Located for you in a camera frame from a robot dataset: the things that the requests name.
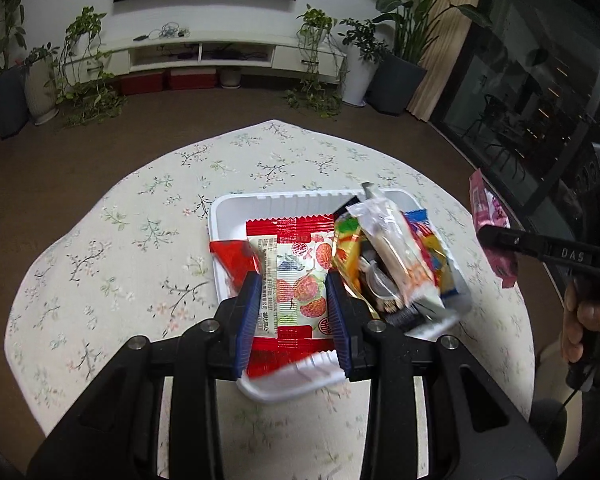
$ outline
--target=dining table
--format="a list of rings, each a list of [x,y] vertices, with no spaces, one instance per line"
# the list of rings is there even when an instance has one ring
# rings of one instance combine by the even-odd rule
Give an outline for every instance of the dining table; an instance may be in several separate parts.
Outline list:
[[[503,289],[492,272],[467,209],[390,155],[270,120],[183,146],[127,175],[30,266],[4,351],[44,433],[129,338],[179,336],[213,317],[208,218],[216,198],[358,189],[362,182],[406,190],[427,209],[472,296],[471,312],[450,333],[528,418],[535,357],[525,302],[517,286]],[[231,382],[218,381],[217,394],[225,478],[359,477],[368,381],[345,380],[273,404],[248,399]],[[158,474],[165,477],[169,407],[166,381],[158,444]],[[424,446],[420,476],[428,467]]]

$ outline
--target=blue gripper pad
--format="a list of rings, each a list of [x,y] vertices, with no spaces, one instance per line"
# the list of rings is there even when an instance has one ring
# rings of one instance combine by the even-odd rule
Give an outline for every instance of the blue gripper pad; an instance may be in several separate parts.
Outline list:
[[[340,368],[344,370],[345,376],[349,377],[352,367],[350,338],[341,310],[341,307],[344,307],[346,303],[342,297],[342,293],[346,294],[346,291],[342,285],[342,279],[337,272],[329,272],[327,274],[326,285],[329,328],[338,354]]]
[[[234,376],[240,378],[249,363],[253,335],[256,332],[258,313],[260,311],[260,295],[262,293],[262,276],[249,272],[242,284],[240,294],[236,298],[238,304],[244,306],[242,320],[235,335]]]

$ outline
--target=white plastic tray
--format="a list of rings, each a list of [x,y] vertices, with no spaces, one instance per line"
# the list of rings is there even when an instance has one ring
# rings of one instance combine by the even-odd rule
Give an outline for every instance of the white plastic tray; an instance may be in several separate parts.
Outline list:
[[[401,189],[383,189],[402,211],[422,209],[417,200]],[[362,189],[339,189],[332,191],[298,191],[278,193],[229,194],[219,197],[211,205],[209,215],[209,238],[214,240],[245,240],[245,222],[265,218],[288,218],[330,214],[347,200],[357,195],[364,200]],[[409,332],[410,336],[435,341],[471,310],[471,294],[462,272],[444,239],[433,227],[449,258],[458,295],[443,300],[446,307],[457,315],[445,322],[426,324]],[[214,276],[218,301],[235,295],[230,280],[220,262],[214,259]],[[280,368],[273,374],[250,380],[246,373],[238,380],[238,387],[248,397],[259,402],[279,402],[323,388],[345,379],[338,365],[335,350],[320,352],[313,356]]]

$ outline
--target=pink snack package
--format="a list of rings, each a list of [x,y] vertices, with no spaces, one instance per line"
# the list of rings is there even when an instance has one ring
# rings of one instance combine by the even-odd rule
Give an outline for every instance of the pink snack package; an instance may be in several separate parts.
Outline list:
[[[484,186],[482,172],[476,170],[469,177],[469,192],[471,199],[471,214],[474,217],[475,232],[484,225],[495,225],[509,228],[509,218],[500,201],[494,197]],[[483,247],[484,255],[491,266],[491,270],[502,279],[502,288],[511,288],[516,284],[518,277],[518,261],[516,255],[510,251],[498,251]]]

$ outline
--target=white tv cabinet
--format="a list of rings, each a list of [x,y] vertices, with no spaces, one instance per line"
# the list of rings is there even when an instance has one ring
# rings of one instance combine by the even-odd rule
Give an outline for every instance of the white tv cabinet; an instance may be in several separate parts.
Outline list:
[[[308,63],[306,52],[298,47],[298,38],[240,32],[192,32],[188,38],[103,41],[100,51],[111,55],[97,62],[89,56],[70,58],[65,65],[69,84],[95,79],[98,62],[106,72],[116,76],[167,68],[241,66],[297,77],[306,71]],[[343,60],[344,54],[337,47],[321,44],[320,79],[337,81]]]

